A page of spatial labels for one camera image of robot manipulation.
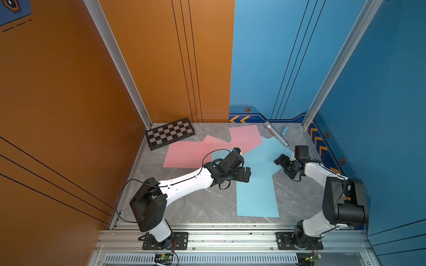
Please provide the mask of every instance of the mounting plate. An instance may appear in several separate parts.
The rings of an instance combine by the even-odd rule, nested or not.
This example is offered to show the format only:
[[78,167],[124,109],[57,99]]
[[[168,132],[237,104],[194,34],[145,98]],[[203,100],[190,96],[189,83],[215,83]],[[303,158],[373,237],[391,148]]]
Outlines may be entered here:
[[[188,232],[173,232],[175,236],[173,239],[176,241],[176,250],[186,250],[188,247]],[[146,233],[144,239],[143,250],[161,250],[162,248],[157,245],[154,236]]]
[[[276,243],[278,244],[279,250],[295,250],[296,248],[291,243],[291,236],[293,235],[293,232],[276,232]],[[317,250],[323,250],[324,246],[322,245],[322,242],[315,241],[314,247]]]

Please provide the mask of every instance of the aluminum frame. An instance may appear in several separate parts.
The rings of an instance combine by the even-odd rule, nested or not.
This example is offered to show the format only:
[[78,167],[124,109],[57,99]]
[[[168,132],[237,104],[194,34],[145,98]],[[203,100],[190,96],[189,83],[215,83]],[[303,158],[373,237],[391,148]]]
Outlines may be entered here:
[[[148,144],[148,142],[147,142],[147,137],[145,137],[145,136],[144,136],[144,138],[142,139],[141,146],[139,147],[138,154],[136,155],[135,161],[133,162],[132,170],[130,170],[130,174],[129,174],[129,176],[128,176],[128,178],[127,178],[126,182],[127,182],[129,179],[133,178],[133,175],[134,175],[134,174],[135,174],[135,172],[136,172],[136,167],[138,167],[139,160],[141,159],[142,152],[143,152],[143,150],[144,150],[144,145],[147,145],[147,144]],[[121,210],[121,209],[123,208],[124,202],[122,201],[122,199],[123,199],[123,198],[125,198],[125,197],[123,197],[123,196],[124,196],[124,195],[127,195],[127,193],[128,193],[128,192],[129,192],[129,186],[126,186],[126,187],[123,189],[123,193],[121,194],[121,197],[120,197],[120,198],[119,198],[119,200],[118,200],[117,210]],[[118,220],[118,215],[117,215],[117,212],[116,212],[116,211],[114,211],[114,214],[112,215],[111,223],[109,224],[109,228],[108,228],[109,230],[113,230],[113,229],[114,229],[115,224],[117,223],[117,220]]]
[[102,10],[101,4],[98,0],[84,0],[87,9],[89,10],[90,16],[93,19],[96,27],[98,28],[99,34],[104,40],[105,46],[114,61],[115,67],[120,73],[121,79],[127,88],[127,91],[132,98],[133,103],[146,127],[151,129],[152,122],[148,111],[145,108],[144,102],[142,101],[141,95],[139,94],[138,88],[133,80],[132,74],[127,67],[126,61],[120,51],[120,48],[115,40],[114,34],[108,24],[107,18]]
[[305,118],[303,119],[302,126],[304,129],[308,129],[310,123],[314,119],[315,115],[319,111],[322,103],[345,67],[347,61],[351,57],[355,47],[358,45],[361,37],[364,35],[367,27],[370,25],[371,20],[382,4],[383,0],[367,0],[364,4],[361,13],[359,14],[354,26],[349,32],[336,60],[333,63],[330,71],[327,74],[324,82],[322,83],[314,101],[312,102]]

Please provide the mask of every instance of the gray marble floor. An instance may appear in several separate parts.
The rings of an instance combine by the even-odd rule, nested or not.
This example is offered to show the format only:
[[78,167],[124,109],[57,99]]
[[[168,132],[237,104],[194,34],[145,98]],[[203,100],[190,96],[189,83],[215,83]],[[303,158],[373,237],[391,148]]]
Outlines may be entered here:
[[[264,128],[262,123],[194,123],[196,135],[184,141],[203,141],[207,135],[230,141],[230,127],[257,125],[262,137],[271,138],[272,134]],[[312,157],[319,156],[312,144],[297,123],[273,123],[275,129],[281,133],[286,126],[289,129],[285,139],[290,146],[308,145]],[[155,177],[156,180],[167,180],[190,173],[194,169],[164,168],[168,146],[151,151],[146,145],[133,178],[144,181]],[[243,217],[237,216],[236,184],[231,183],[227,190],[219,190],[218,186],[191,193],[170,204],[165,211],[164,218],[169,223],[288,223],[295,224],[299,220],[307,219],[321,210],[324,188],[310,178],[303,178],[301,182],[294,182],[282,170],[273,175],[275,195],[278,204],[279,218]],[[139,189],[140,184],[133,181],[129,184],[129,192],[124,196],[125,202],[122,216],[126,220],[134,220],[132,210],[127,204],[130,198]]]

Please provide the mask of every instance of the chessboard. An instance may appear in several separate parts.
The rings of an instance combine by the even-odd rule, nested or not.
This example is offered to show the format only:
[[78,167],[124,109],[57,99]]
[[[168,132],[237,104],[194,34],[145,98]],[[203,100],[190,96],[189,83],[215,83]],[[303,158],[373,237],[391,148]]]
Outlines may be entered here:
[[195,135],[188,118],[147,130],[145,136],[151,151]]

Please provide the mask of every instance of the robotic arm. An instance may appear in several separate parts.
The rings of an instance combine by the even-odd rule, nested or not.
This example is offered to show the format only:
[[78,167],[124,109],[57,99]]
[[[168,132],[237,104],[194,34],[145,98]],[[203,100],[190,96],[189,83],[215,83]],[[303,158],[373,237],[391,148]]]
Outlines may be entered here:
[[325,188],[322,211],[299,221],[294,228],[291,242],[296,248],[306,249],[332,230],[368,222],[366,193],[360,180],[336,174],[315,162],[309,156],[308,146],[296,146],[294,157],[291,160],[282,154],[274,163],[293,180],[297,175],[307,176]]
[[[307,176],[325,188],[322,211],[299,221],[294,228],[291,243],[296,248],[306,249],[325,233],[340,227],[368,222],[366,194],[360,180],[349,179],[325,168],[319,161],[311,159],[307,146],[296,146],[294,155],[295,160],[282,154],[274,162],[283,167],[289,178],[294,180],[296,176]],[[163,219],[165,208],[194,191],[215,185],[220,188],[225,181],[249,182],[250,168],[243,166],[241,150],[234,148],[225,159],[206,163],[184,176],[159,182],[153,177],[147,179],[130,201],[140,231],[151,234],[160,248],[169,249],[175,239],[169,224]]]
[[248,182],[250,168],[242,167],[241,150],[234,148],[225,159],[204,164],[200,169],[184,176],[157,182],[148,178],[130,201],[130,207],[141,232],[152,234],[157,245],[169,249],[174,234],[163,219],[164,209],[173,201],[200,189],[207,189],[231,180]]

